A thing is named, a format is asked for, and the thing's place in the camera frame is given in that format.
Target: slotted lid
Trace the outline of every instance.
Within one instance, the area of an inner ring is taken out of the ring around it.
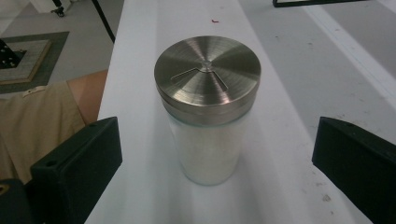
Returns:
[[[220,36],[180,41],[163,52],[154,69],[167,111],[197,125],[244,115],[253,105],[260,75],[259,59],[251,49]]]

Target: tan cloth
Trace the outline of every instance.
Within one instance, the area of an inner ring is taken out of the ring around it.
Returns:
[[[0,101],[0,179],[32,177],[30,167],[85,126],[66,82]]]

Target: metal leg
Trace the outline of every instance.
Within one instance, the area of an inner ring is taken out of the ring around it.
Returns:
[[[52,10],[51,12],[56,13],[59,17],[64,17],[64,8],[62,7],[61,0],[52,0],[52,2],[57,8]]]
[[[100,7],[97,0],[92,0],[92,2],[96,8],[96,11],[99,13],[100,19],[102,20],[102,23],[105,26],[107,33],[110,36],[111,41],[113,41],[113,43],[114,43],[114,41],[116,40],[116,37],[113,35],[113,32],[111,31],[110,25],[108,25],[108,22],[106,20],[105,14],[102,11],[102,8]]]

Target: stainless steel lid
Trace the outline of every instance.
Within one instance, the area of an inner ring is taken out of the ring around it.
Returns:
[[[155,64],[166,110],[197,125],[217,125],[249,111],[261,67],[247,46],[220,36],[197,36],[168,48]]]

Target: gray mat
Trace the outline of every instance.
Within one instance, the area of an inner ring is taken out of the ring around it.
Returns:
[[[50,40],[51,46],[44,61],[35,73],[35,77],[30,82],[0,85],[0,93],[10,93],[15,91],[26,91],[36,86],[45,86],[49,83],[50,75],[58,61],[59,55],[64,48],[64,43],[69,32],[60,32],[43,35],[23,35],[14,37],[1,37],[6,43],[33,41],[33,40]]]

